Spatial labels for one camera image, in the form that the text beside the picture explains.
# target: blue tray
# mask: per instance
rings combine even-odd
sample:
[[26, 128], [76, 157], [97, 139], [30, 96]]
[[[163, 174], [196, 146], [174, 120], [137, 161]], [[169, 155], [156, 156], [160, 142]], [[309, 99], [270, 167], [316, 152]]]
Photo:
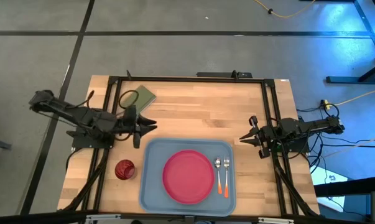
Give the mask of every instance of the blue tray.
[[[220, 157], [220, 180], [223, 193], [225, 192], [226, 170], [223, 158], [230, 157], [229, 166], [229, 198], [218, 194], [218, 173], [214, 168], [215, 183], [209, 196], [196, 205], [182, 205], [170, 198], [162, 183], [162, 171], [168, 159], [181, 150], [193, 149], [204, 154], [211, 162]], [[236, 184], [234, 180], [233, 150], [230, 144], [218, 140], [204, 139], [168, 139], [157, 138], [147, 144], [144, 153], [142, 182], [139, 203], [149, 213], [174, 215], [204, 215], [225, 217], [236, 207]]]

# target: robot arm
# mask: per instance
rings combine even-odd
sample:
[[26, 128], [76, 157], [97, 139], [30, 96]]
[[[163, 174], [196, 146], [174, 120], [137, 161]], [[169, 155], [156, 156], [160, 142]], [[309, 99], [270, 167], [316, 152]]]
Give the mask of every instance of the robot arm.
[[293, 118], [283, 118], [277, 121], [276, 127], [267, 125], [260, 129], [257, 126], [256, 116], [252, 116], [249, 119], [249, 124], [252, 126], [251, 130], [248, 134], [241, 137], [240, 140], [254, 146], [260, 146], [259, 155], [261, 158], [270, 156], [268, 145], [272, 141], [279, 140], [288, 146], [291, 143], [307, 138], [308, 134], [312, 135], [320, 132], [342, 134], [343, 130], [345, 130], [342, 122], [336, 116], [329, 116], [325, 119], [309, 122], [298, 121]]
[[106, 142], [114, 140], [116, 134], [128, 134], [133, 135], [134, 147], [139, 148], [141, 137], [157, 128], [153, 125], [156, 121], [137, 114], [135, 105], [128, 106], [123, 116], [117, 118], [107, 111], [60, 101], [50, 90], [35, 92], [29, 104], [36, 113], [52, 112], [77, 125], [76, 131], [67, 131], [73, 138], [79, 136]]

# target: cable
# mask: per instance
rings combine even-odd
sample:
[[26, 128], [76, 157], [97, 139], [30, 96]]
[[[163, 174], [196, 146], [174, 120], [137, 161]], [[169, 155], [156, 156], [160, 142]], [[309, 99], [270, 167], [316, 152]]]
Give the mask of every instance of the cable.
[[[323, 162], [324, 162], [324, 170], [325, 170], [324, 184], [326, 184], [326, 179], [328, 178], [328, 174], [327, 174], [327, 169], [326, 169], [325, 158], [324, 158], [323, 156], [321, 156], [321, 155], [313, 156], [313, 157], [321, 157], [321, 158], [323, 159]], [[317, 164], [316, 168], [314, 168], [314, 170], [311, 171], [311, 174], [317, 169], [319, 163]], [[367, 218], [367, 217], [365, 217], [364, 215], [362, 215], [362, 214], [360, 214], [360, 213], [356, 213], [356, 212], [348, 212], [348, 211], [346, 211], [346, 210], [343, 208], [343, 206], [341, 206], [338, 202], [332, 200], [330, 197], [327, 197], [327, 198], [328, 198], [329, 200], [331, 200], [332, 202], [336, 203], [337, 205], [339, 205], [339, 206], [342, 208], [342, 210], [343, 210], [344, 212], [346, 212], [346, 213], [353, 213], [353, 214], [357, 214], [357, 215], [361, 215], [362, 217]], [[372, 219], [370, 219], [370, 218], [367, 218], [367, 219], [368, 219], [369, 221], [375, 223], [374, 220], [372, 220]]]
[[73, 152], [71, 152], [71, 154], [67, 157], [67, 161], [65, 163], [65, 172], [67, 172], [67, 169], [68, 169], [68, 163], [70, 162], [70, 159], [71, 159], [71, 156], [73, 156], [76, 152], [78, 152], [80, 149], [75, 149]]
[[117, 140], [117, 141], [125, 141], [125, 140], [129, 139], [129, 137], [131, 137], [131, 135], [132, 135], [131, 133], [128, 133], [128, 135], [125, 138], [123, 138], [123, 139], [119, 139], [119, 138], [115, 137], [115, 140]]
[[360, 215], [360, 216], [362, 216], [362, 217], [364, 218], [364, 220], [369, 220], [370, 222], [375, 223], [374, 220], [368, 218], [367, 216], [365, 216], [365, 215], [363, 215], [363, 214], [360, 214], [360, 213], [357, 213], [357, 212], [348, 212], [348, 211], [346, 211], [346, 210], [343, 208], [343, 206], [342, 206], [341, 204], [339, 204], [338, 202], [332, 200], [330, 197], [327, 197], [327, 198], [328, 198], [329, 200], [331, 200], [332, 202], [334, 202], [335, 204], [339, 205], [339, 207], [341, 207], [342, 210], [343, 210], [345, 213], [352, 213], [352, 214]]
[[339, 105], [342, 105], [342, 104], [345, 104], [345, 103], [349, 103], [350, 101], [353, 101], [353, 100], [357, 100], [358, 98], [361, 98], [363, 96], [366, 96], [366, 95], [370, 95], [372, 93], [375, 93], [375, 90], [374, 91], [370, 91], [368, 93], [365, 93], [363, 95], [359, 95], [357, 97], [354, 97], [353, 99], [350, 99], [350, 100], [345, 100], [344, 102], [341, 102], [341, 103], [335, 103], [336, 106], [339, 106]]
[[334, 106], [334, 107], [335, 107], [335, 109], [336, 109], [336, 117], [339, 118], [339, 108], [338, 108], [336, 105], [332, 104], [332, 103], [326, 103], [326, 104], [322, 105], [322, 106], [323, 106], [323, 109], [324, 109], [324, 112], [325, 112], [328, 116], [331, 116], [331, 115], [328, 113], [328, 111], [326, 110], [326, 106], [328, 106], [328, 105], [331, 105], [331, 106]]
[[313, 148], [314, 148], [314, 146], [316, 145], [317, 140], [318, 140], [319, 137], [320, 137], [320, 134], [317, 134], [317, 138], [316, 138], [316, 140], [314, 141], [313, 146], [310, 148], [309, 152], [311, 152], [311, 151], [313, 150]]
[[316, 161], [318, 161], [315, 169], [317, 169], [318, 165], [320, 164], [320, 157], [322, 157], [322, 153], [323, 153], [323, 139], [322, 139], [321, 136], [320, 136], [320, 142], [321, 142], [320, 150], [318, 151], [318, 153], [316, 151], [312, 150], [314, 153], [317, 154], [317, 156], [316, 156], [316, 159], [310, 164], [310, 167], [312, 167], [316, 163]]
[[73, 127], [73, 128], [77, 128], [77, 127], [78, 127], [78, 126], [76, 126], [76, 125], [74, 125], [74, 124], [68, 123], [67, 121], [63, 121], [63, 120], [61, 120], [61, 119], [55, 118], [54, 116], [49, 116], [49, 115], [44, 114], [44, 113], [39, 112], [39, 111], [38, 111], [37, 113], [38, 113], [38, 114], [41, 114], [41, 115], [44, 115], [45, 117], [55, 119], [55, 120], [57, 120], [57, 121], [59, 121], [59, 122], [63, 122], [63, 123], [65, 123], [65, 124], [68, 124], [68, 125], [70, 125], [70, 126]]
[[301, 10], [299, 10], [299, 11], [297, 11], [297, 12], [295, 12], [294, 14], [291, 14], [291, 15], [289, 15], [289, 16], [281, 16], [281, 15], [278, 15], [277, 13], [275, 13], [274, 11], [273, 11], [273, 9], [269, 9], [268, 7], [266, 7], [263, 3], [261, 3], [259, 0], [254, 0], [254, 1], [256, 1], [256, 3], [258, 3], [258, 4], [260, 4], [264, 9], [266, 9], [267, 10], [267, 13], [271, 13], [271, 14], [273, 14], [273, 15], [275, 15], [275, 16], [277, 16], [277, 17], [279, 17], [279, 18], [284, 18], [284, 19], [286, 19], [286, 18], [290, 18], [290, 17], [292, 17], [292, 16], [296, 16], [297, 14], [299, 14], [299, 13], [301, 13], [301, 12], [303, 12], [304, 10], [306, 10], [306, 9], [308, 9], [316, 0], [313, 0], [310, 4], [308, 4], [307, 6], [305, 6], [303, 9], [301, 9]]
[[[354, 145], [329, 145], [329, 144], [323, 144], [323, 146], [331, 146], [331, 147], [349, 147]], [[375, 146], [357, 146], [357, 147], [375, 147]]]
[[78, 108], [79, 106], [82, 106], [82, 105], [84, 105], [85, 103], [86, 103], [87, 107], [89, 108], [89, 101], [90, 101], [90, 99], [92, 99], [92, 96], [93, 96], [94, 94], [95, 94], [95, 91], [92, 90], [92, 91], [89, 93], [88, 97], [86, 98], [86, 100], [85, 100], [84, 102], [82, 102], [82, 103], [80, 103], [80, 104], [78, 104], [78, 105], [75, 105], [75, 106], [66, 106], [66, 109]]
[[128, 90], [128, 91], [126, 91], [125, 93], [123, 93], [123, 94], [119, 97], [118, 105], [119, 105], [120, 108], [122, 108], [122, 109], [126, 109], [126, 108], [127, 108], [127, 107], [123, 107], [123, 106], [121, 105], [121, 99], [123, 98], [123, 96], [124, 96], [126, 93], [130, 93], [130, 92], [134, 92], [134, 93], [136, 93], [136, 98], [134, 99], [134, 101], [133, 101], [129, 106], [133, 105], [133, 104], [137, 101], [137, 99], [139, 98], [139, 92], [137, 92], [136, 90]]
[[307, 109], [304, 109], [304, 110], [297, 109], [297, 111], [299, 111], [299, 112], [312, 112], [312, 111], [320, 109], [320, 107], [321, 106], [318, 106], [316, 108], [307, 108]]
[[341, 138], [331, 138], [331, 137], [326, 137], [326, 136], [323, 136], [323, 135], [322, 135], [322, 137], [327, 138], [327, 139], [341, 140], [341, 141], [345, 141], [345, 142], [348, 142], [348, 143], [351, 143], [351, 144], [357, 144], [357, 143], [362, 142], [362, 141], [370, 141], [370, 140], [363, 139], [363, 140], [359, 140], [359, 141], [356, 141], [356, 142], [352, 142], [352, 141], [348, 141], [348, 140], [341, 139]]
[[303, 150], [304, 150], [305, 147], [306, 147], [306, 144], [307, 144], [308, 141], [309, 141], [310, 131], [312, 130], [312, 127], [313, 127], [313, 125], [311, 125], [310, 128], [309, 128], [308, 131], [307, 131], [306, 142], [305, 142], [305, 144], [303, 145], [303, 147], [301, 148], [301, 150], [299, 150], [298, 154], [296, 154], [296, 155], [294, 155], [294, 156], [292, 156], [292, 157], [289, 157], [288, 159], [293, 159], [293, 158], [299, 156], [299, 155], [303, 152]]
[[347, 149], [343, 149], [343, 150], [340, 150], [340, 151], [333, 152], [333, 153], [328, 154], [328, 155], [326, 155], [326, 156], [324, 156], [324, 157], [329, 157], [329, 156], [332, 156], [332, 155], [335, 155], [335, 154], [338, 154], [338, 153], [341, 153], [341, 152], [346, 152], [346, 151], [352, 150], [352, 149], [354, 149], [354, 148], [356, 148], [356, 147], [366, 145], [366, 144], [368, 144], [368, 143], [370, 143], [370, 142], [373, 142], [373, 141], [375, 141], [375, 138], [373, 138], [373, 139], [371, 139], [371, 140], [369, 140], [369, 141], [366, 141], [366, 142], [364, 142], [364, 143], [362, 143], [362, 144], [357, 144], [357, 145], [355, 145], [355, 146], [353, 146], [353, 147], [349, 147], [349, 148], [347, 148]]

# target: fork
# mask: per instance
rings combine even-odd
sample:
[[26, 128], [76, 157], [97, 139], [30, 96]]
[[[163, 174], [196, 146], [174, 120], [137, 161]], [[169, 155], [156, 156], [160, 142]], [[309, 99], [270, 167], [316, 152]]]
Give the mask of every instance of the fork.
[[227, 178], [227, 173], [229, 170], [229, 165], [230, 165], [230, 158], [228, 156], [225, 156], [225, 159], [223, 161], [223, 165], [226, 168], [226, 185], [225, 185], [225, 198], [229, 197], [229, 187], [228, 187], [228, 178]]

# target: yellow cable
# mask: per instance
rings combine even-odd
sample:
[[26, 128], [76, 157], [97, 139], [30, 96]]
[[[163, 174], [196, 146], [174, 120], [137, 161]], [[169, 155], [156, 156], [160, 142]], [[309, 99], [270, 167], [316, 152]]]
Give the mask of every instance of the yellow cable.
[[[258, 4], [260, 4], [260, 5], [261, 5], [263, 8], [265, 8], [267, 11], [269, 11], [269, 8], [266, 7], [266, 6], [265, 6], [263, 3], [261, 3], [259, 0], [254, 0], [254, 1], [256, 1]], [[311, 6], [315, 1], [316, 1], [316, 0], [313, 0], [313, 1], [312, 1], [310, 4], [308, 4], [306, 7], [304, 7], [303, 9], [301, 9], [301, 10], [299, 10], [299, 11], [297, 11], [297, 12], [295, 12], [294, 14], [289, 15], [289, 16], [281, 16], [281, 15], [278, 15], [277, 13], [275, 13], [274, 11], [271, 11], [271, 13], [274, 14], [275, 16], [279, 17], [279, 18], [284, 18], [284, 19], [286, 19], [286, 18], [290, 18], [290, 17], [292, 17], [292, 16], [295, 16], [295, 15], [297, 15], [297, 14], [303, 12], [303, 11], [306, 10], [307, 8], [309, 8], [309, 6]]]
[[372, 93], [375, 93], [375, 90], [374, 91], [370, 91], [368, 93], [365, 93], [363, 95], [359, 95], [357, 97], [354, 97], [353, 99], [350, 99], [350, 100], [346, 100], [344, 102], [341, 102], [341, 103], [335, 103], [335, 106], [339, 106], [339, 105], [342, 105], [342, 104], [345, 104], [345, 103], [349, 103], [350, 101], [353, 101], [353, 100], [357, 100], [358, 98], [360, 97], [363, 97], [363, 96], [366, 96], [366, 95], [369, 95], [369, 94], [372, 94]]

